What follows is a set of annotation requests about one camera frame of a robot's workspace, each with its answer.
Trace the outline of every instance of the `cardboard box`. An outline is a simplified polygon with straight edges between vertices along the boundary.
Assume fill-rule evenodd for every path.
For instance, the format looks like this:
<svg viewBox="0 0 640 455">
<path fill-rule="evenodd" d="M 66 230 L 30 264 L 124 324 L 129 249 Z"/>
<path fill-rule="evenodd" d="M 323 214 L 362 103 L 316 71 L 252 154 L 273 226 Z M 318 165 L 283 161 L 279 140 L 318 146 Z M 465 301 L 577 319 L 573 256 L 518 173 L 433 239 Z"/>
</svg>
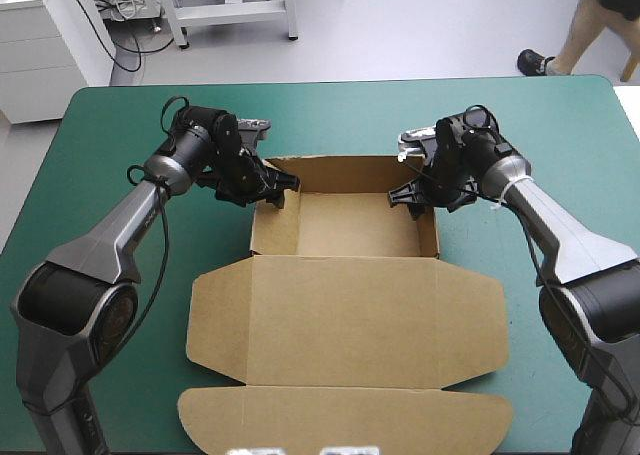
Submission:
<svg viewBox="0 0 640 455">
<path fill-rule="evenodd" d="M 390 156 L 270 159 L 300 178 L 283 210 L 256 206 L 251 250 L 263 255 L 437 257 L 433 210 L 414 222 L 387 193 L 416 174 Z"/>
<path fill-rule="evenodd" d="M 394 158 L 272 163 L 300 176 L 302 190 L 287 193 L 282 211 L 257 207 L 252 249 L 267 255 L 194 283 L 189 359 L 246 386 L 184 392 L 191 439 L 215 455 L 492 453 L 508 401 L 442 388 L 506 363 L 499 282 L 434 258 L 432 212 L 413 222 L 406 208 L 381 204 L 413 176 Z M 410 236 L 418 243 L 401 240 Z"/>
</svg>

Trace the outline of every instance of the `white floor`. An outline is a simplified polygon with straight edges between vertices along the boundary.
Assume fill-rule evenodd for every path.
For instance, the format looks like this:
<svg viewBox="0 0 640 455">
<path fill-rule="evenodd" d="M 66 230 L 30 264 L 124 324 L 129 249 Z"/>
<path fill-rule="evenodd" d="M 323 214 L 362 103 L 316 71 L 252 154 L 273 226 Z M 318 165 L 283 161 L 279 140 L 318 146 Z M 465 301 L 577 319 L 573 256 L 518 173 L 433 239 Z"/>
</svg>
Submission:
<svg viewBox="0 0 640 455">
<path fill-rule="evenodd" d="M 181 0 L 184 5 L 218 0 Z M 255 83 L 517 75 L 523 48 L 553 54 L 561 46 L 577 0 L 297 0 L 300 39 L 286 23 L 265 22 L 189 30 L 191 48 L 147 56 L 133 76 L 116 69 L 114 85 Z M 170 38 L 136 27 L 145 48 Z M 126 31 L 113 27 L 124 42 Z M 576 73 L 619 84 L 629 55 L 605 33 Z M 133 65 L 131 56 L 121 56 Z M 631 85 L 640 84 L 640 70 Z M 57 127 L 10 126 L 0 116 L 0 250 Z"/>
</svg>

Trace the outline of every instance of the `dark green tabletop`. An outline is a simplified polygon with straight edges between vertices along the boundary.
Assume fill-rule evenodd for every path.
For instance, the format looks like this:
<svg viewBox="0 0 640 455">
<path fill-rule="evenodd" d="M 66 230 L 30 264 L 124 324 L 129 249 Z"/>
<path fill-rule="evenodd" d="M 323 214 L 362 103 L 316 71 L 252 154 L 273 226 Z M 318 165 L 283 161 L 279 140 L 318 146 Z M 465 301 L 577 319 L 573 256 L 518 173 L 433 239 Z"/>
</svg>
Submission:
<svg viewBox="0 0 640 455">
<path fill-rule="evenodd" d="M 95 88 L 71 102 L 0 257 L 3 306 L 52 247 L 87 231 L 130 190 L 125 170 L 162 141 L 160 108 L 175 94 L 240 117 L 271 119 L 262 156 L 392 154 L 402 130 L 482 103 L 531 160 L 540 186 L 592 230 L 640 249 L 640 144 L 603 78 Z M 115 451 L 195 451 L 178 420 L 178 396 L 188 387 L 233 383 L 187 360 L 186 326 L 193 279 L 248 255 L 252 210 L 195 187 L 167 212 L 172 251 L 156 305 L 91 383 Z M 508 366 L 455 389 L 511 400 L 515 419 L 503 451 L 566 451 L 588 391 L 540 320 L 517 221 L 484 202 L 438 215 L 442 259 L 501 280 L 509 312 Z M 162 254 L 156 225 L 137 253 L 143 297 Z M 0 312 L 0 343 L 0 450 L 39 450 L 15 389 L 17 331 L 8 310 Z"/>
</svg>

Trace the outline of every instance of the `person's leg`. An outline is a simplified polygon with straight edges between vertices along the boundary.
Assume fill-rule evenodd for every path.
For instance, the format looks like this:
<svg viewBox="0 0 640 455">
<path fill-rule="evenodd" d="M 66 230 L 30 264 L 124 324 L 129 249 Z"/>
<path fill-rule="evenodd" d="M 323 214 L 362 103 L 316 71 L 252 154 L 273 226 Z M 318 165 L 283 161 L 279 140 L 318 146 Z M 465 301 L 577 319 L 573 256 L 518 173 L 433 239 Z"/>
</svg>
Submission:
<svg viewBox="0 0 640 455">
<path fill-rule="evenodd" d="M 605 11 L 598 0 L 579 0 L 560 54 L 546 58 L 533 50 L 524 50 L 518 56 L 520 71 L 527 76 L 570 74 L 580 57 L 604 30 Z"/>
<path fill-rule="evenodd" d="M 578 2 L 567 40 L 560 53 L 547 65 L 547 72 L 551 72 L 549 74 L 569 74 L 573 71 L 580 57 L 604 30 L 605 18 L 608 18 L 605 12 L 608 11 L 600 6 L 598 0 Z"/>
<path fill-rule="evenodd" d="M 618 12 L 603 10 L 606 12 L 604 23 L 624 40 L 633 57 L 640 60 L 640 20 L 630 22 Z"/>
</svg>

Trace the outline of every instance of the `drawer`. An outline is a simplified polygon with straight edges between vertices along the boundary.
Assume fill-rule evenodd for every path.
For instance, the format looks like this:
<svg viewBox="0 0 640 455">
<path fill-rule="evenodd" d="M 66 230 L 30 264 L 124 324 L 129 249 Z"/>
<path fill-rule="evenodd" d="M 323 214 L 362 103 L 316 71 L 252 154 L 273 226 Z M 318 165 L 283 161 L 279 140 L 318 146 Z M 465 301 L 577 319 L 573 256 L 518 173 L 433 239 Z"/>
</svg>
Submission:
<svg viewBox="0 0 640 455">
<path fill-rule="evenodd" d="M 72 65 L 75 61 L 61 37 L 0 43 L 0 73 Z"/>
<path fill-rule="evenodd" d="M 73 94 L 85 86 L 76 67 L 0 73 L 0 110 L 11 123 L 62 118 Z"/>
<path fill-rule="evenodd" d="M 58 27 L 43 6 L 0 11 L 0 42 L 59 35 Z"/>
</svg>

